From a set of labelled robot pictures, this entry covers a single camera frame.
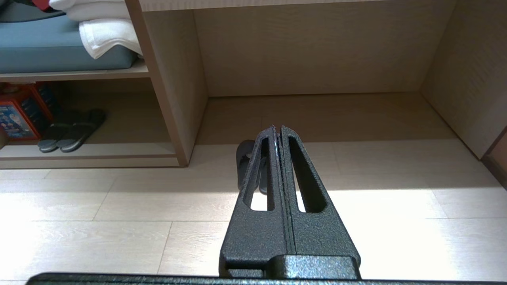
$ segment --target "white towel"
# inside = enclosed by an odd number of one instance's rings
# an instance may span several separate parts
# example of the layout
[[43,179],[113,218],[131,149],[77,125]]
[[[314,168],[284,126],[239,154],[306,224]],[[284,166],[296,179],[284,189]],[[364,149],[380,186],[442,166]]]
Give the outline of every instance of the white towel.
[[122,45],[142,55],[134,26],[130,20],[98,19],[80,22],[79,34],[86,51],[94,59],[99,58],[116,45]]
[[49,0],[49,6],[55,10],[66,11],[74,5],[96,2],[125,2],[125,0]]
[[130,19],[125,2],[95,2],[74,5],[67,10],[70,20],[81,22],[95,19]]

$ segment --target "shelf board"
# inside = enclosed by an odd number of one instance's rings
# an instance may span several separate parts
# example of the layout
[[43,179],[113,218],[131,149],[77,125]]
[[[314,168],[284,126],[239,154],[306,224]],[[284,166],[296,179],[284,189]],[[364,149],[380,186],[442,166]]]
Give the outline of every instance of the shelf board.
[[73,72],[3,73],[0,82],[63,81],[150,77],[144,60],[138,59],[131,68],[83,70]]
[[143,12],[392,0],[139,0]]
[[10,141],[0,149],[0,169],[178,166],[154,94],[75,94],[61,103],[65,109],[104,109],[107,119],[70,153],[41,153],[37,140]]

